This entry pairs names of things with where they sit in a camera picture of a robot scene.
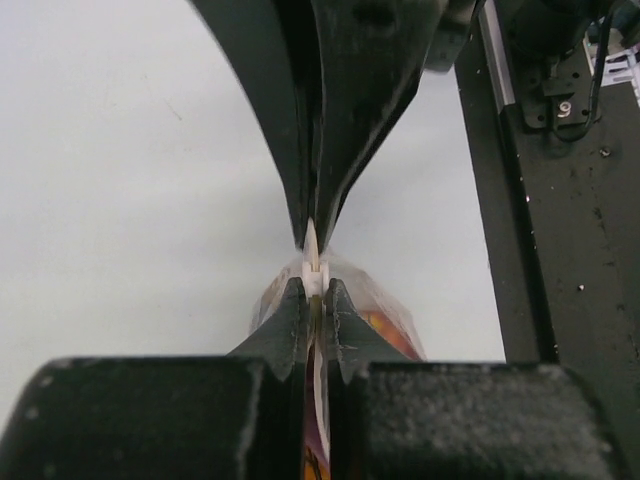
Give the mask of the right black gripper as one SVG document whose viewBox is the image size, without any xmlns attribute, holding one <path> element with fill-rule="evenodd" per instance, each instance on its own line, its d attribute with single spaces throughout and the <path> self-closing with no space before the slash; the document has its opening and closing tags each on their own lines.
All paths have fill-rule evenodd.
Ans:
<svg viewBox="0 0 640 480">
<path fill-rule="evenodd" d="M 526 127 L 574 143 L 599 113 L 617 1 L 449 1 L 425 67 L 449 71 L 480 27 L 495 98 Z"/>
</svg>

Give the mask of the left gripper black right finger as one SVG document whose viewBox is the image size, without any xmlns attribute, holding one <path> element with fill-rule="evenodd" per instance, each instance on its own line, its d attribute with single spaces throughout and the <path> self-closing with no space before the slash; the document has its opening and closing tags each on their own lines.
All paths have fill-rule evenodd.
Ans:
<svg viewBox="0 0 640 480">
<path fill-rule="evenodd" d="M 330 369 L 335 479 L 628 479 L 604 409 L 553 364 L 372 361 Z"/>
</svg>

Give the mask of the polka dot zip bag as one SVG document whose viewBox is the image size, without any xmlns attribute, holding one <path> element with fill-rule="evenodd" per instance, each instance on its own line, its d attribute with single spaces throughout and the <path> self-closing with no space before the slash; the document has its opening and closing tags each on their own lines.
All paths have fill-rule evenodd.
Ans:
<svg viewBox="0 0 640 480">
<path fill-rule="evenodd" d="M 310 308 L 305 341 L 305 414 L 302 477 L 329 479 L 331 441 L 330 369 L 347 383 L 355 370 L 372 361 L 422 361 L 426 358 L 412 315 L 372 277 L 331 249 L 320 249 L 308 220 L 301 252 L 285 265 L 256 301 L 250 332 L 263 329 L 284 305 L 289 281 L 299 279 Z"/>
</svg>

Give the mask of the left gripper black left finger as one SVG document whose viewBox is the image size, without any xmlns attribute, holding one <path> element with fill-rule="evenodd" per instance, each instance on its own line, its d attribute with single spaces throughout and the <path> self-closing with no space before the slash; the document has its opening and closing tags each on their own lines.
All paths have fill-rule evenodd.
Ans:
<svg viewBox="0 0 640 480">
<path fill-rule="evenodd" d="M 43 365 L 1 438 L 5 479 L 299 479 L 306 296 L 224 356 L 76 357 Z"/>
</svg>

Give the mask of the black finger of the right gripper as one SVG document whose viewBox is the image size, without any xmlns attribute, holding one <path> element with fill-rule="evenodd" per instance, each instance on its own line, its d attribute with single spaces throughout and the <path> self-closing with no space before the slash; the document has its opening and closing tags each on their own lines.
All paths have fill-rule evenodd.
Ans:
<svg viewBox="0 0 640 480">
<path fill-rule="evenodd" d="M 309 216 L 315 17 L 309 1 L 191 3 L 244 90 L 283 185 L 295 245 Z"/>
<path fill-rule="evenodd" d="M 313 217 L 320 247 L 417 90 L 443 1 L 315 1 L 322 108 Z"/>
</svg>

